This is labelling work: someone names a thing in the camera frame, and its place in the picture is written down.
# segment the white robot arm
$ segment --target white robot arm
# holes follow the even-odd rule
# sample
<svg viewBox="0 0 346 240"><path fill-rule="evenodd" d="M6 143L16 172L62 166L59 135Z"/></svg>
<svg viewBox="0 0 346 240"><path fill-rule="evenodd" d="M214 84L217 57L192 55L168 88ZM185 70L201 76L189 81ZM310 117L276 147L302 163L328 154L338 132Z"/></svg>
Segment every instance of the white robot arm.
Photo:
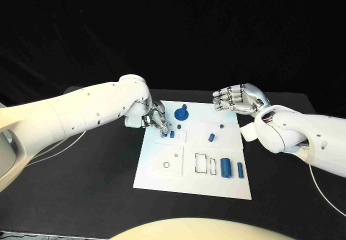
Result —
<svg viewBox="0 0 346 240"><path fill-rule="evenodd" d="M215 110L251 115L241 128L247 141L258 138L273 153L296 155L307 164L346 177L346 120L307 115L271 105L263 91L250 83L227 87L214 94Z"/></svg>
<svg viewBox="0 0 346 240"><path fill-rule="evenodd" d="M152 99L144 79L85 87L62 96L0 108L0 192L29 161L52 144L126 116L127 127L153 126L168 133L165 106ZM13 141L9 143L5 131Z"/></svg>

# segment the black table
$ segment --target black table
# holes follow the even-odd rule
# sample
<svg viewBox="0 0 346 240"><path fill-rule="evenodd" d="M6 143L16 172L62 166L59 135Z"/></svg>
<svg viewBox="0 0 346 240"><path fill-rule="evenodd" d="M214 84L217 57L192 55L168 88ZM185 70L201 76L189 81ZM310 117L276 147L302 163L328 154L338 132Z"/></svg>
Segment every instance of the black table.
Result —
<svg viewBox="0 0 346 240"><path fill-rule="evenodd" d="M208 91L150 92L159 100L212 101ZM303 94L267 97L273 104L315 113ZM251 120L238 115L241 126ZM290 154L270 153L258 140L244 142L253 200L133 188L144 131L127 128L120 119L90 130L57 157L29 166L0 194L0 230L110 238L144 223L199 217L245 223L296 239L346 238L346 218L317 192L309 165ZM325 195L346 212L346 179L313 171Z"/></svg>

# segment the blue object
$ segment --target blue object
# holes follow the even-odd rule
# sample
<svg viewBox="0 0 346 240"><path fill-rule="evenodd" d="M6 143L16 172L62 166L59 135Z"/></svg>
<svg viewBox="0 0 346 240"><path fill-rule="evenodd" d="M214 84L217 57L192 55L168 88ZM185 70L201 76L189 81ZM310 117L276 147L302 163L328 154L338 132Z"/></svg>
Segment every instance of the blue object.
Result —
<svg viewBox="0 0 346 240"><path fill-rule="evenodd" d="M186 104L182 105L182 108L179 108L176 111L175 111L175 118L179 120L179 121L183 121L188 119L189 117L189 112L186 110Z"/></svg>
<svg viewBox="0 0 346 240"><path fill-rule="evenodd" d="M222 158L219 162L221 162L221 176L224 178L231 178L232 177L232 171L231 171L231 160L230 160L230 158Z"/></svg>
<svg viewBox="0 0 346 240"><path fill-rule="evenodd" d="M215 134L212 133L211 136L209 136L208 141L212 142L214 140L215 140Z"/></svg>
<svg viewBox="0 0 346 240"><path fill-rule="evenodd" d="M241 162L237 163L238 165L238 176L240 176L240 179L244 179L244 165Z"/></svg>

